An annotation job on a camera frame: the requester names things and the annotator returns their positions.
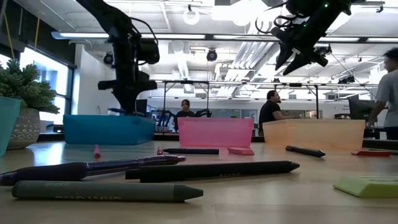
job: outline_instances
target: computer monitor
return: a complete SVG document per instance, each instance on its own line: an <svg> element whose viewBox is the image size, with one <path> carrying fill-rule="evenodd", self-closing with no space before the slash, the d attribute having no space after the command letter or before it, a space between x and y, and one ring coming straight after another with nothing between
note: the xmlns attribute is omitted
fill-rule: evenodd
<svg viewBox="0 0 398 224"><path fill-rule="evenodd" d="M351 119L361 119L365 122L369 121L369 117L376 106L373 100L348 100L349 116Z"/></svg>
<svg viewBox="0 0 398 224"><path fill-rule="evenodd" d="M142 114L143 117L147 116L147 104L148 100L136 100L136 110Z"/></svg>

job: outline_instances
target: succulent plant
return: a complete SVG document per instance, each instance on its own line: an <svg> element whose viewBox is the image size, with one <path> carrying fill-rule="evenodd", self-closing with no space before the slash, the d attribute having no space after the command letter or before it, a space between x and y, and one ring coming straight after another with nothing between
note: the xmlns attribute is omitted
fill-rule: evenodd
<svg viewBox="0 0 398 224"><path fill-rule="evenodd" d="M20 69L17 60L9 60L6 69L0 66L0 96L21 99L22 108L58 114L60 108L52 103L57 92L49 82L39 82L39 76L36 65Z"/></svg>

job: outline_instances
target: translucent plastic bin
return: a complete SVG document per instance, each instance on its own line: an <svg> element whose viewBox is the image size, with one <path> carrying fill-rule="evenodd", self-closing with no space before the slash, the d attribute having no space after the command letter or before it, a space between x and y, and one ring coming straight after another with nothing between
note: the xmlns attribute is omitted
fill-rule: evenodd
<svg viewBox="0 0 398 224"><path fill-rule="evenodd" d="M69 144L135 145L152 141L155 121L138 116L64 115Z"/></svg>
<svg viewBox="0 0 398 224"><path fill-rule="evenodd" d="M181 146L250 147L252 118L178 118Z"/></svg>
<svg viewBox="0 0 398 224"><path fill-rule="evenodd" d="M365 121L338 119L286 119L262 124L266 145L313 149L362 148Z"/></svg>

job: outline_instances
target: blue plastic bin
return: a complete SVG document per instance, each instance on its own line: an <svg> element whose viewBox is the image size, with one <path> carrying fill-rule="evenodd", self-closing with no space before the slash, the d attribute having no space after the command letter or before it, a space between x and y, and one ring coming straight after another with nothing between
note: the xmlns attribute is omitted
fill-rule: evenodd
<svg viewBox="0 0 398 224"><path fill-rule="evenodd" d="M138 116L64 115L68 144L136 145L152 141L155 121Z"/></svg>
<svg viewBox="0 0 398 224"><path fill-rule="evenodd" d="M15 122L21 112L21 100L0 96L0 156L6 153Z"/></svg>

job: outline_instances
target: person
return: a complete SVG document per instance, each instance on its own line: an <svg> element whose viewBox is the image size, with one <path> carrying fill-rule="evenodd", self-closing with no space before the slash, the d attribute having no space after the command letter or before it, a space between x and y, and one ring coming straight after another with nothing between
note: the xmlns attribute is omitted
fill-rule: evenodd
<svg viewBox="0 0 398 224"><path fill-rule="evenodd" d="M185 118L185 117L195 117L194 112L190 111L190 107L191 107L191 103L189 102L189 100L183 100L181 102L181 107L182 110L179 111L176 116L178 118ZM178 130L178 120L174 121L174 129L177 131Z"/></svg>
<svg viewBox="0 0 398 224"><path fill-rule="evenodd" d="M281 103L280 97L277 91L271 90L267 93L267 103L265 103L260 110L259 117L259 135L262 136L262 124L270 121L278 121L286 119L282 112L280 112L280 107L278 103Z"/></svg>
<svg viewBox="0 0 398 224"><path fill-rule="evenodd" d="M388 73L379 82L376 106L369 117L369 124L377 120L377 116L388 102L384 129L388 140L398 140L398 48L393 48L384 54L384 68Z"/></svg>

